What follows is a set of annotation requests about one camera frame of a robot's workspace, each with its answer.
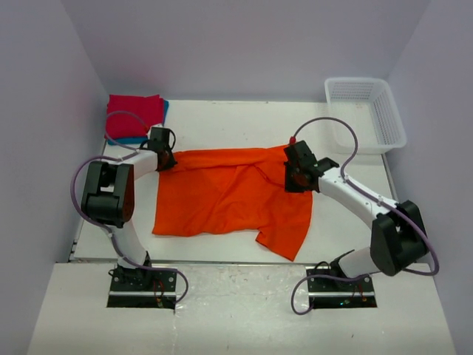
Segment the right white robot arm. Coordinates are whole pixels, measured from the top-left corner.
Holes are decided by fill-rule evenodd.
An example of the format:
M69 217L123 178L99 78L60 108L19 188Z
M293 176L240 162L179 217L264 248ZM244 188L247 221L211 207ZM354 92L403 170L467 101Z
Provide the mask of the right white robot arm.
M284 148L285 191L323 194L370 228L370 245L334 259L334 276L344 279L381 272L393 277L428 254L421 213L411 201L399 203L350 179L330 158L316 159L305 141Z

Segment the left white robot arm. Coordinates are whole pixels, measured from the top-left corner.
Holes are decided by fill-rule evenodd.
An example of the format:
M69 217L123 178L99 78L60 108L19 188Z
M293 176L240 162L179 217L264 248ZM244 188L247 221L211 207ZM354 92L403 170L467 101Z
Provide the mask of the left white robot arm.
M101 228L109 238L121 271L175 272L172 268L154 268L149 253L141 244L132 216L135 210L135 181L152 172L172 169L176 164L174 132L152 126L147 139L124 157L97 156L86 160L78 170L87 168L81 201L75 197L75 183L70 194L82 218Z

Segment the orange t shirt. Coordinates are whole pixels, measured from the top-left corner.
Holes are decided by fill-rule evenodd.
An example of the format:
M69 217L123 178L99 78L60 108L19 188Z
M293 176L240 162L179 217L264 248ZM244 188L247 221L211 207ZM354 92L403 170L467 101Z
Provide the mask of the orange t shirt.
M294 261L310 227L311 192L285 191L285 154L271 148L176 152L160 172L153 234L193 237L255 230L256 242Z

